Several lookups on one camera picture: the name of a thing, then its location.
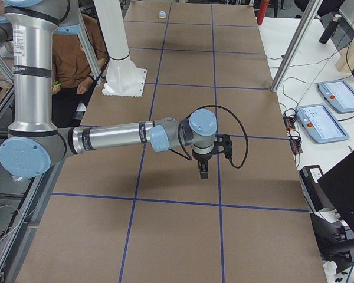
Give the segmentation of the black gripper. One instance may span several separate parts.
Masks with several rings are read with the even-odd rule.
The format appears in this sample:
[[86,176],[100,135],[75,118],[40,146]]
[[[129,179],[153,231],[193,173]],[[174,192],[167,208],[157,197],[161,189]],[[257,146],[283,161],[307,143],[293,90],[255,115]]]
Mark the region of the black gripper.
[[198,162],[200,179],[208,179],[209,169],[208,161],[212,158],[212,154],[199,154],[194,153],[194,159]]

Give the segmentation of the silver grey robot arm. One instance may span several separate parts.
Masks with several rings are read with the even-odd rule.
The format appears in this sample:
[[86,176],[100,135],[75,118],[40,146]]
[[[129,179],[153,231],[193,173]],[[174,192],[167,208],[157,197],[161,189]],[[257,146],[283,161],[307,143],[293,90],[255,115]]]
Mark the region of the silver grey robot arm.
[[201,179],[215,154],[215,115],[204,108],[182,120],[165,118],[111,127],[59,129],[51,120],[53,33],[77,34],[77,1],[6,1],[14,42],[15,118],[0,146],[0,163],[14,176],[32,178],[75,154],[151,144],[154,151],[191,146]]

